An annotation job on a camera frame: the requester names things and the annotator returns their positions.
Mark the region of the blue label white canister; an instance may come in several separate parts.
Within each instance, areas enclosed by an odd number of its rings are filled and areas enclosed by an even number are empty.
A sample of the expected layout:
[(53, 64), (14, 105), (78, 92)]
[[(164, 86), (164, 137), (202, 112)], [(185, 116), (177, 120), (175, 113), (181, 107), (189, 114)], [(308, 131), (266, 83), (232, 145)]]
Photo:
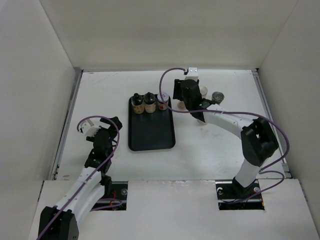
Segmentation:
[(203, 85), (200, 85), (199, 86), (199, 91), (200, 91), (200, 94), (201, 94), (201, 98), (205, 99), (207, 97), (207, 93), (208, 93), (207, 87), (205, 87)]

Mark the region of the white red lid spice jar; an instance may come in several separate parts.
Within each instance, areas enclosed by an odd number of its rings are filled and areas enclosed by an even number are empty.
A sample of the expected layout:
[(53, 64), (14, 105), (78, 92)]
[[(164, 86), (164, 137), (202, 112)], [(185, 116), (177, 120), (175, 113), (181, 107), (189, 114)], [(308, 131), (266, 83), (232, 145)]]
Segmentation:
[(163, 92), (162, 94), (159, 93), (157, 95), (158, 109), (165, 111), (167, 109), (169, 99), (170, 96), (166, 92)]

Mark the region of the clear dome lid jar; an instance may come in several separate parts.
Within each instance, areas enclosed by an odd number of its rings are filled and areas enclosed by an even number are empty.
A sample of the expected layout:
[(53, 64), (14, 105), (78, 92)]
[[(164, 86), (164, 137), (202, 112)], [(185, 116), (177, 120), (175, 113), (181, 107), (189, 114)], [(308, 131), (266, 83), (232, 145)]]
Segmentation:
[(219, 91), (215, 91), (211, 95), (211, 100), (217, 105), (220, 105), (224, 99), (225, 95)]

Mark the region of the black cap spice bottle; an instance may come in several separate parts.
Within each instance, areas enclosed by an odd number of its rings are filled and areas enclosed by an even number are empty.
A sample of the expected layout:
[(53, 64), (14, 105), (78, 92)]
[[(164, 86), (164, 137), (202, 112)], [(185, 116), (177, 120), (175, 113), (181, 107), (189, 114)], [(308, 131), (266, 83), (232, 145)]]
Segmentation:
[(145, 110), (143, 97), (138, 93), (131, 97), (131, 105), (135, 114), (142, 114)]
[(144, 109), (147, 113), (152, 114), (156, 111), (156, 96), (153, 93), (147, 92), (143, 96), (143, 101)]

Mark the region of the pink lid spice bottle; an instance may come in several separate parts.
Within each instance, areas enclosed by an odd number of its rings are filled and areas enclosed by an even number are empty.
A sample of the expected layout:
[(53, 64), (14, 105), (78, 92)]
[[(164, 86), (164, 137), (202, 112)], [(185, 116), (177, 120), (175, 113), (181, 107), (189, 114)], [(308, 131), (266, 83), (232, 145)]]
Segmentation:
[(183, 101), (181, 101), (181, 100), (178, 101), (177, 107), (178, 107), (179, 110), (186, 110), (185, 103)]

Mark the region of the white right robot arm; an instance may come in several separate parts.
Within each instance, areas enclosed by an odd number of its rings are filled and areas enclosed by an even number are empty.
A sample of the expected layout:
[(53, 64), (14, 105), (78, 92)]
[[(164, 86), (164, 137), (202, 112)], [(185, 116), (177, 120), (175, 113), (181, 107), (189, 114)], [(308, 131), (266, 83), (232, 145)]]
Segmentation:
[(175, 79), (173, 98), (183, 101), (195, 119), (218, 126), (241, 140), (244, 161), (232, 180), (231, 190), (236, 197), (245, 197), (261, 166), (279, 148), (270, 123), (262, 116), (249, 119), (227, 114), (217, 102), (202, 97), (199, 82), (193, 79)]

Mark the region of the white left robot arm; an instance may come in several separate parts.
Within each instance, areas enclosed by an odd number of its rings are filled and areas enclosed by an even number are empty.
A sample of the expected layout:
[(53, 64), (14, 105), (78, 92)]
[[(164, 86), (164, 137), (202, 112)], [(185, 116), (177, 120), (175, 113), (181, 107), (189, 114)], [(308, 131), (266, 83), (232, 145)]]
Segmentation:
[(80, 120), (76, 130), (92, 143), (92, 149), (79, 177), (69, 191), (54, 206), (46, 206), (39, 219), (39, 240), (77, 240), (79, 227), (99, 199), (112, 195), (111, 178), (107, 172), (118, 148), (120, 130), (118, 117), (99, 115), (100, 122), (108, 127), (96, 126), (93, 117)]

